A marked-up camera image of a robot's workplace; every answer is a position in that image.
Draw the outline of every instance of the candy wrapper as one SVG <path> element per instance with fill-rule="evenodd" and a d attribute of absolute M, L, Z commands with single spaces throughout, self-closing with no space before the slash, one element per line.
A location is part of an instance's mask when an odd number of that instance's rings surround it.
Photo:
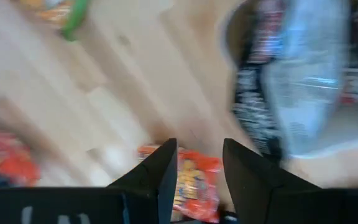
<path fill-rule="evenodd" d="M 80 26 L 88 0 L 19 0 L 35 14 L 59 30 L 64 38 L 73 40 L 74 30 Z"/>
<path fill-rule="evenodd" d="M 138 149 L 143 161 L 158 146 L 142 146 Z M 219 158 L 207 157 L 196 151 L 179 148 L 178 180 L 173 203 L 173 221 L 182 214 L 204 222 L 217 223 L 219 199 L 216 193 L 216 173 L 222 169 Z"/>
<path fill-rule="evenodd" d="M 11 133 L 0 132 L 0 177 L 10 186 L 33 186 L 39 179 L 29 148 Z"/>

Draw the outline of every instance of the wooden floor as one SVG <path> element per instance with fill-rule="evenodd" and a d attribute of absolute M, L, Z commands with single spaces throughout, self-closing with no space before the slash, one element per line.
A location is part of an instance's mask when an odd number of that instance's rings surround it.
<path fill-rule="evenodd" d="M 34 150 L 47 186 L 105 186 L 143 144 L 221 157 L 254 149 L 230 113 L 236 68 L 223 28 L 241 0 L 94 0 L 75 42 L 0 0 L 0 126 Z M 358 143 L 283 165 L 322 187 L 358 187 Z M 223 172 L 221 200 L 231 204 Z"/>

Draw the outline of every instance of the orange packaging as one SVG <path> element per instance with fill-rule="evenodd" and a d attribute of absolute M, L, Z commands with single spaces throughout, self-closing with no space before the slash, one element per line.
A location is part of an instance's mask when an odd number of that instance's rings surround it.
<path fill-rule="evenodd" d="M 61 29 L 67 22 L 72 0 L 20 0 L 20 3 L 35 11 L 36 15 Z"/>
<path fill-rule="evenodd" d="M 143 161 L 158 146 L 138 149 Z M 219 198 L 216 193 L 216 173 L 222 169 L 219 158 L 204 156 L 196 151 L 179 148 L 178 180 L 173 209 L 196 220 L 217 223 Z"/>
<path fill-rule="evenodd" d="M 0 175 L 13 186 L 33 186 L 39 179 L 29 148 L 11 133 L 0 132 Z"/>

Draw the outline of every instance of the red snack bag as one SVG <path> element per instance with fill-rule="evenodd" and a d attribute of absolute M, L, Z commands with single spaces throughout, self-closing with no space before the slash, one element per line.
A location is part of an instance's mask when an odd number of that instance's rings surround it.
<path fill-rule="evenodd" d="M 158 146 L 138 148 L 142 162 Z M 173 209 L 196 220 L 218 223 L 219 198 L 216 193 L 216 173 L 222 169 L 219 158 L 204 156 L 196 151 L 178 149 L 178 180 Z"/>
<path fill-rule="evenodd" d="M 39 178 L 29 148 L 11 133 L 0 132 L 0 175 L 14 186 L 33 186 Z"/>

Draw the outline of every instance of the bag of chips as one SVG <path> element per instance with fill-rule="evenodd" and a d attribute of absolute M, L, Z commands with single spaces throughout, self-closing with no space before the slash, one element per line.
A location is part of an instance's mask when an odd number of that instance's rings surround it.
<path fill-rule="evenodd" d="M 35 14 L 59 30 L 66 40 L 74 40 L 73 32 L 85 17 L 88 0 L 19 0 Z"/>
<path fill-rule="evenodd" d="M 29 148 L 11 133 L 0 132 L 0 176 L 11 186 L 33 186 L 39 179 Z"/>
<path fill-rule="evenodd" d="M 138 148 L 139 160 L 143 161 L 158 146 Z M 216 173 L 222 169 L 219 158 L 204 156 L 196 151 L 179 148 L 178 180 L 173 209 L 204 222 L 217 223 L 219 199 L 216 192 Z"/>

